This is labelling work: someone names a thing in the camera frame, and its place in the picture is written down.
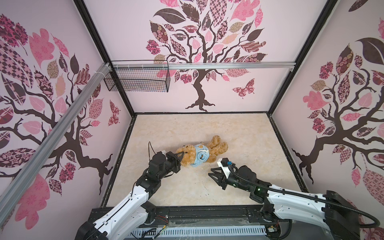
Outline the light blue teddy shirt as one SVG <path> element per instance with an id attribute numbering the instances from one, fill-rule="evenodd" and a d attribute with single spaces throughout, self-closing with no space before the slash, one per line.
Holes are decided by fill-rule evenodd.
<path id="1" fill-rule="evenodd" d="M 193 167 L 200 166 L 201 164 L 205 163 L 210 157 L 209 149 L 202 144 L 195 145 L 195 150 L 196 150 L 196 158 L 194 163 L 192 164 Z"/>

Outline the brown plush teddy bear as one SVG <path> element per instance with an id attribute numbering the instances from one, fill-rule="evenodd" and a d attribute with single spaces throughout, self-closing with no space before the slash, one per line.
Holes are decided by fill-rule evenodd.
<path id="1" fill-rule="evenodd" d="M 222 155 L 228 151 L 228 143 L 223 142 L 221 140 L 220 136 L 213 136 L 211 141 L 207 144 L 204 143 L 199 143 L 196 145 L 204 145 L 206 146 L 209 151 L 210 151 L 210 157 L 205 163 L 213 163 L 217 160 L 219 155 Z M 192 164 L 195 161 L 196 158 L 196 150 L 195 150 L 195 145 L 185 145 L 180 147 L 176 153 L 178 152 L 185 152 L 183 159 L 182 159 L 182 166 L 192 166 Z"/>

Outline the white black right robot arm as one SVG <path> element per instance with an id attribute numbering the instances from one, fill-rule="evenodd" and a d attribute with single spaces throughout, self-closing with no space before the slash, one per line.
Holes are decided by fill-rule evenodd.
<path id="1" fill-rule="evenodd" d="M 267 222 L 298 221 L 329 231 L 335 240 L 360 239 L 359 215 L 332 191 L 322 195 L 286 190 L 259 180 L 247 166 L 212 168 L 209 177 L 222 189 L 232 186 L 248 192 L 251 200 L 262 204 L 260 214 Z"/>

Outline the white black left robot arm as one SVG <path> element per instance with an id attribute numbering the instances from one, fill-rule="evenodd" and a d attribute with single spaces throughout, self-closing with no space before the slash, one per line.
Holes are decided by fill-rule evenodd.
<path id="1" fill-rule="evenodd" d="M 184 152 L 158 152 L 149 166 L 134 183 L 131 192 L 109 212 L 94 222 L 85 222 L 78 229 L 76 240 L 123 240 L 134 229 L 144 224 L 154 208 L 143 205 L 156 193 L 161 181 L 178 173 Z"/>

